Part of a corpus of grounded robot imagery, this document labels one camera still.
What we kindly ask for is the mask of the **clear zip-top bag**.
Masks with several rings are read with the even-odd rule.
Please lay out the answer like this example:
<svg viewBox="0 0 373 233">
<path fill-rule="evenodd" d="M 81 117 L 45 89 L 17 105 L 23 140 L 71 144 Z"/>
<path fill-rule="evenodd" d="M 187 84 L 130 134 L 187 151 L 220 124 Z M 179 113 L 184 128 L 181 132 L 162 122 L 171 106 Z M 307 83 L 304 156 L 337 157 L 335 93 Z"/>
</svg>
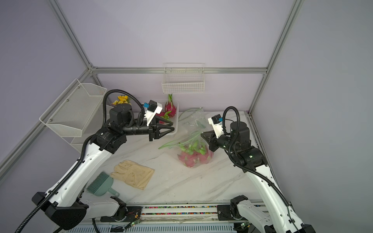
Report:
<svg viewBox="0 0 373 233">
<path fill-rule="evenodd" d="M 201 131 L 194 131 L 187 136 L 170 141 L 158 149 L 166 150 L 168 154 L 187 168 L 209 164 L 214 158 L 214 153 L 209 149 L 207 142 L 202 139 L 201 133 Z"/>
<path fill-rule="evenodd" d="M 208 127 L 208 121 L 205 116 L 204 109 L 190 108 L 179 115 L 179 124 L 188 131 L 199 130 L 203 131 Z"/>
</svg>

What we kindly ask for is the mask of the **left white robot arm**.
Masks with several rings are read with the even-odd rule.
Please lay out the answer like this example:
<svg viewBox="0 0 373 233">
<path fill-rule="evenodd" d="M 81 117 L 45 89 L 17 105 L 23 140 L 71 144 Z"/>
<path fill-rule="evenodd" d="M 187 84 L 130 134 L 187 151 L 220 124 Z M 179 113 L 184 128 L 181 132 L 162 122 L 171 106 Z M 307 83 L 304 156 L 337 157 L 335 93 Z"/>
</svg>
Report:
<svg viewBox="0 0 373 233">
<path fill-rule="evenodd" d="M 107 110 L 108 96 L 113 93 L 132 99 L 140 107 L 138 117 L 134 116 L 132 106 L 128 103 L 120 103 Z M 80 157 L 67 173 L 46 192 L 38 192 L 33 196 L 32 201 L 36 207 L 17 227 L 17 233 L 22 232 L 39 210 L 59 227 L 59 231 L 76 227 L 87 214 L 93 213 L 92 207 L 80 201 L 87 182 L 126 143 L 127 136 L 148 135 L 149 140 L 153 141 L 174 131 L 173 122 L 160 117 L 163 106 L 156 101 L 141 103 L 126 91 L 112 89 L 105 93 L 102 104 L 102 127 L 86 138 Z"/>
</svg>

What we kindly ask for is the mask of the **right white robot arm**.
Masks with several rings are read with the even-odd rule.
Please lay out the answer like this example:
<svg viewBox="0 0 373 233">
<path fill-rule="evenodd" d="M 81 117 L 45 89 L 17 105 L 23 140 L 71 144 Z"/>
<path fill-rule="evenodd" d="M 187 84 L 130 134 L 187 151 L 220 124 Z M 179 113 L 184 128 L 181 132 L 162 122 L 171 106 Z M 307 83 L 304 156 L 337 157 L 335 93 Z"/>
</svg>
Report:
<svg viewBox="0 0 373 233">
<path fill-rule="evenodd" d="M 313 233 L 314 228 L 305 224 L 287 201 L 275 181 L 268 161 L 260 149 L 250 140 L 250 129 L 241 121 L 237 108 L 229 106 L 222 115 L 208 119 L 212 131 L 201 137 L 215 152 L 223 149 L 233 165 L 242 170 L 253 182 L 267 208 L 267 213 L 258 209 L 244 195 L 231 200 L 233 218 L 244 218 L 261 233 Z"/>
</svg>

